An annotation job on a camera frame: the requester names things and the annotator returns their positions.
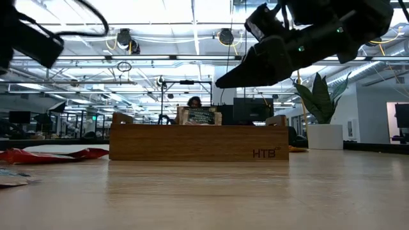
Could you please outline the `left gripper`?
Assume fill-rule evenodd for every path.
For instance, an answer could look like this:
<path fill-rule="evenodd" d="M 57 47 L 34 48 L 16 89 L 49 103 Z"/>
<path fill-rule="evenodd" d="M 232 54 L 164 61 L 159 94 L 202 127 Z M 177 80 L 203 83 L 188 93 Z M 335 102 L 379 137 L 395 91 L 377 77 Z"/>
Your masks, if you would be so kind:
<path fill-rule="evenodd" d="M 10 61 L 12 60 L 12 48 L 0 47 L 0 75 L 8 72 Z"/>

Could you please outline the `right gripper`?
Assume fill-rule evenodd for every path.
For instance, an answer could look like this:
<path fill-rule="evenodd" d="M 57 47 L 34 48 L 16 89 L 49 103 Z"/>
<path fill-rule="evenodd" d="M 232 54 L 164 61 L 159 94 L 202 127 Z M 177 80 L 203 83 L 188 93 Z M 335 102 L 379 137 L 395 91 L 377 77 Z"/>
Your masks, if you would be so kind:
<path fill-rule="evenodd" d="M 242 62 L 220 77 L 218 88 L 271 86 L 307 67 L 344 50 L 345 29 L 338 20 L 304 29 L 286 29 L 252 46 Z"/>

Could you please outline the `red strawberry tea packet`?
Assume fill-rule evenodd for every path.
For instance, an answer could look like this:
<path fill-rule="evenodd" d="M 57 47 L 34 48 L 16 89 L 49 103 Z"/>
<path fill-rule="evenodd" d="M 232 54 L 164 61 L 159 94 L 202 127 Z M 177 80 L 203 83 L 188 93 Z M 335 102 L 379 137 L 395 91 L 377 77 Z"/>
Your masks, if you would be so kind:
<path fill-rule="evenodd" d="M 86 148 L 73 153 L 64 153 L 64 156 L 73 157 L 75 159 L 97 159 L 108 155 L 109 151 L 101 148 Z"/>
<path fill-rule="evenodd" d="M 0 161 L 8 164 L 53 164 L 83 160 L 83 156 L 55 155 L 50 153 L 32 153 L 22 149 L 0 151 Z"/>

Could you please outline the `wooden tea organizer box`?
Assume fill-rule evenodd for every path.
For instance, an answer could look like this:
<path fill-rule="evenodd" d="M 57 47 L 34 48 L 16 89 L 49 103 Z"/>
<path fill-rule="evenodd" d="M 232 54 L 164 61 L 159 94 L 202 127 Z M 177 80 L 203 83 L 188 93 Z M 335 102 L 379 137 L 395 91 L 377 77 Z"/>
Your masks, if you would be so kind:
<path fill-rule="evenodd" d="M 110 160 L 287 162 L 286 126 L 113 124 Z"/>

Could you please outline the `black computer case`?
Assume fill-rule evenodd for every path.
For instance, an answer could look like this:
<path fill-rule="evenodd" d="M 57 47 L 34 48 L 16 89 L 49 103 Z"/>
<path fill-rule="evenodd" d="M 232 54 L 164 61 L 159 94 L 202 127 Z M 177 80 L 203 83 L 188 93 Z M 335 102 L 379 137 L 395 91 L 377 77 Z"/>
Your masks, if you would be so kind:
<path fill-rule="evenodd" d="M 272 98 L 234 98 L 233 105 L 219 105 L 222 125 L 253 125 L 274 115 Z"/>

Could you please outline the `black computer monitor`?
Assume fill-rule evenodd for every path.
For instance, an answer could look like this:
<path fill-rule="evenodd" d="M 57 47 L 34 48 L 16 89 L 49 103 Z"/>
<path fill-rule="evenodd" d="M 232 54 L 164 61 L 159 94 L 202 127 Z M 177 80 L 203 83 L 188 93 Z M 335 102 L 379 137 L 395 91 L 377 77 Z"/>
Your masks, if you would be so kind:
<path fill-rule="evenodd" d="M 395 105 L 398 128 L 409 128 L 409 103 L 397 103 Z"/>
<path fill-rule="evenodd" d="M 29 124 L 31 122 L 30 111 L 10 111 L 8 121 L 15 124 Z"/>

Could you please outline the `green snake plant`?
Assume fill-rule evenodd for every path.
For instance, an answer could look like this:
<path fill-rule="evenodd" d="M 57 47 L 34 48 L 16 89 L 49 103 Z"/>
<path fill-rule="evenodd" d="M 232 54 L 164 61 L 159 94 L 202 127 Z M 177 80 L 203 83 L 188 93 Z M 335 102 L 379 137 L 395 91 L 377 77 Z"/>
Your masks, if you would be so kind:
<path fill-rule="evenodd" d="M 328 90 L 326 77 L 322 77 L 319 73 L 316 73 L 312 90 L 296 82 L 293 83 L 297 90 L 296 95 L 302 99 L 305 108 L 316 118 L 319 124 L 330 124 L 338 101 L 347 88 L 350 75 L 351 72 L 340 85 L 334 88 L 332 94 Z"/>

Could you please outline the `black metal rig frame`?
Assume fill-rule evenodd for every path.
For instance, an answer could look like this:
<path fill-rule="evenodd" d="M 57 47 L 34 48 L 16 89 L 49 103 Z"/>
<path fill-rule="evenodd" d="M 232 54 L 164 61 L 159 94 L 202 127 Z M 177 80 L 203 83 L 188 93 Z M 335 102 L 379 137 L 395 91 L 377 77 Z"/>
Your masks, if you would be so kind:
<path fill-rule="evenodd" d="M 179 80 L 179 81 L 166 81 L 166 80 L 163 80 L 162 79 L 162 82 L 161 82 L 162 84 L 161 84 L 161 87 L 160 87 L 160 89 L 161 89 L 161 92 L 160 92 L 160 95 L 161 95 L 161 104 L 160 104 L 160 116 L 159 116 L 159 119 L 158 119 L 158 122 L 159 122 L 159 125 L 162 125 L 163 124 L 163 122 L 162 122 L 162 119 L 163 119 L 163 109 L 164 109 L 164 93 L 165 93 L 165 91 L 164 91 L 164 84 L 166 83 L 170 83 L 170 86 L 167 88 L 167 90 L 168 89 L 171 89 L 172 88 L 172 86 L 174 85 L 174 84 L 181 84 L 181 85 L 194 85 L 194 84 L 199 84 L 200 86 L 202 86 L 202 87 L 204 87 L 203 86 L 203 84 L 209 84 L 210 85 L 210 90 L 207 90 L 207 88 L 205 88 L 204 87 L 204 89 L 207 91 L 207 93 L 210 95 L 210 104 L 212 104 L 212 100 L 213 100 L 213 86 L 212 86 L 212 81 L 202 81 L 202 80 Z"/>

